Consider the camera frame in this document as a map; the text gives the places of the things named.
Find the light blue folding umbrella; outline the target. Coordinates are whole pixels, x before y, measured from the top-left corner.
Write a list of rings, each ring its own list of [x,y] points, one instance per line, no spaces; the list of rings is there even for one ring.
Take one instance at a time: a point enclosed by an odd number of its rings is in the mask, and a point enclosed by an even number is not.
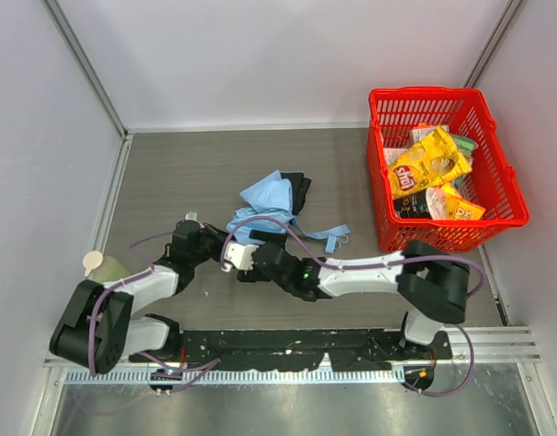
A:
[[[311,182],[302,172],[276,170],[270,173],[240,192],[246,206],[234,211],[232,219],[226,225],[226,231],[231,232],[247,219],[256,218],[237,230],[234,236],[237,242],[260,244],[262,241],[251,236],[251,231],[285,235],[286,230],[280,224],[260,220],[260,217],[271,217],[284,226],[292,226],[305,238],[325,241],[324,251],[334,253],[341,243],[348,240],[351,230],[346,224],[319,232],[308,232],[298,222]]]

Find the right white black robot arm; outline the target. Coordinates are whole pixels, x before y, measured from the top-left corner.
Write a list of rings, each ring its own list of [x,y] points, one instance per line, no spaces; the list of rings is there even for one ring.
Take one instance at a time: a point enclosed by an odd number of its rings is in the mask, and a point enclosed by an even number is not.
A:
[[[470,267],[419,241],[356,260],[298,258],[274,242],[229,242],[222,260],[227,268],[273,282],[307,302],[359,293],[397,294],[411,305],[399,333],[404,349],[429,347],[444,325],[465,320]]]

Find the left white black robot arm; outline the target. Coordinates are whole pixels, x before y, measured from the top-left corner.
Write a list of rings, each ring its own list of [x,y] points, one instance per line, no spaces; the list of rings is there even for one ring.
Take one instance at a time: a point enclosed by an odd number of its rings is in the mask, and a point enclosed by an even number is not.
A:
[[[110,372],[124,357],[135,362],[180,358],[184,345],[178,322],[154,313],[138,320],[132,316],[182,292],[200,264],[218,262],[227,235],[209,224],[182,220],[163,255],[142,272],[113,282],[79,282],[55,326],[49,352],[93,376]]]

